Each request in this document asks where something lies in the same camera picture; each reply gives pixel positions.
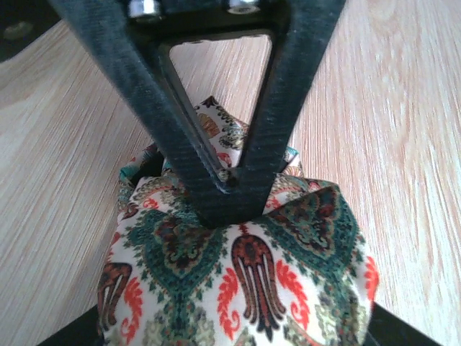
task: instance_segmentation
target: light wood surface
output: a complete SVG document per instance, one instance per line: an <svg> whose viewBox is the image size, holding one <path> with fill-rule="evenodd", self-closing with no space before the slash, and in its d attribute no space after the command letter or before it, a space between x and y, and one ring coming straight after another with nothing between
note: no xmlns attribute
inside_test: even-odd
<svg viewBox="0 0 461 346"><path fill-rule="evenodd" d="M173 52L193 102L248 119L263 39ZM338 182L380 268L377 301L461 345L461 6L350 0L292 143ZM0 340L36 345L96 303L118 169L149 143L60 23L0 65Z"/></svg>

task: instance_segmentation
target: green paisley pattern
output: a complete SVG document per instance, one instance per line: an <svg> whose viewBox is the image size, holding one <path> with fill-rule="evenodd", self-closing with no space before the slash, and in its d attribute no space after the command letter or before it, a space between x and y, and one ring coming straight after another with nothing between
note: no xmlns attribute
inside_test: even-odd
<svg viewBox="0 0 461 346"><path fill-rule="evenodd" d="M224 167L248 126L214 98L195 107ZM133 177L155 145L120 172L118 227L99 283L108 345L360 345L377 272L335 184L301 172L288 148L263 215L207 229L168 161Z"/></svg>

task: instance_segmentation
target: red floral motif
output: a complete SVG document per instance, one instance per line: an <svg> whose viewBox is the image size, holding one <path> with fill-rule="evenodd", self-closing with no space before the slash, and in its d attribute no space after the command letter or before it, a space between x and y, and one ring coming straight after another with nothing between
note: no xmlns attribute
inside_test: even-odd
<svg viewBox="0 0 461 346"><path fill-rule="evenodd" d="M282 204L276 199L276 197L270 197L266 202L266 208L277 209L280 208Z"/></svg>
<svg viewBox="0 0 461 346"><path fill-rule="evenodd" d="M107 261L110 262L110 259L112 258L112 255L114 252L112 251L112 245L114 245L118 239L120 239L120 233L115 232L114 237L112 238L112 242L110 243L110 251L109 254L107 255Z"/></svg>
<svg viewBox="0 0 461 346"><path fill-rule="evenodd" d="M221 161L224 161L225 164L228 165L228 168L232 167L232 161L231 161L231 157L226 154L226 153L216 153L216 155L218 155L218 158L221 160Z"/></svg>
<svg viewBox="0 0 461 346"><path fill-rule="evenodd" d="M304 330L308 328L309 323L309 308L306 303L308 297L305 296L303 287L296 278L296 274L290 270L289 265L284 265L282 260L277 262L277 278L283 288L290 290L297 298L299 303L291 303L291 314L297 323L301 323Z"/></svg>
<svg viewBox="0 0 461 346"><path fill-rule="evenodd" d="M156 200L153 198L148 198L144 201L143 203L144 208L151 208L151 209L157 209L158 208L158 203Z"/></svg>
<svg viewBox="0 0 461 346"><path fill-rule="evenodd" d="M125 318L120 327L120 334L126 338L127 345L130 344L135 337L136 332L139 330L139 322L143 314L143 299L141 298L143 291L140 289L139 285L140 283L138 278L131 279L127 284L123 297L125 303L131 308L132 312L131 321L128 318Z"/></svg>
<svg viewBox="0 0 461 346"><path fill-rule="evenodd" d="M367 289L368 299L374 301L376 289L380 283L380 276L377 273L375 260L370 256L368 256L367 259L367 272L365 273L367 283L365 284L365 288Z"/></svg>
<svg viewBox="0 0 461 346"><path fill-rule="evenodd" d="M233 340L233 333L238 331L240 328L240 316L237 311L232 311L232 320L228 316L228 308L233 297L236 296L238 291L238 281L236 272L232 269L226 269L227 274L224 275L224 282L219 286L219 296L218 296L218 313L219 313L219 323L224 329L225 334Z"/></svg>
<svg viewBox="0 0 461 346"><path fill-rule="evenodd" d="M321 189L320 185L317 182L309 183L309 192L319 191Z"/></svg>

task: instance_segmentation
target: black mount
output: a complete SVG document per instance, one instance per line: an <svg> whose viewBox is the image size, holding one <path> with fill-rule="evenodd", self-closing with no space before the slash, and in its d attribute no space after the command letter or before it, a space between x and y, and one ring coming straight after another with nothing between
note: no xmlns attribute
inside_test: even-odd
<svg viewBox="0 0 461 346"><path fill-rule="evenodd" d="M229 14L220 0L164 0L164 18L139 24L116 0L51 0L117 87L210 227L260 216L344 0L261 2ZM239 165L211 150L169 58L175 45L268 35L272 52Z"/></svg>

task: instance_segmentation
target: screw head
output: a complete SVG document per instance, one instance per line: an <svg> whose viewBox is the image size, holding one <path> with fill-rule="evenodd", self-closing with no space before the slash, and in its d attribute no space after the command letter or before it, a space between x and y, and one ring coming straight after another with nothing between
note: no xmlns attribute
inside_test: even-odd
<svg viewBox="0 0 461 346"><path fill-rule="evenodd" d="M161 5L157 0L131 0L128 15L140 22L152 22L161 18Z"/></svg>
<svg viewBox="0 0 461 346"><path fill-rule="evenodd" d="M229 0L228 12L231 14L252 14L258 12L259 0Z"/></svg>

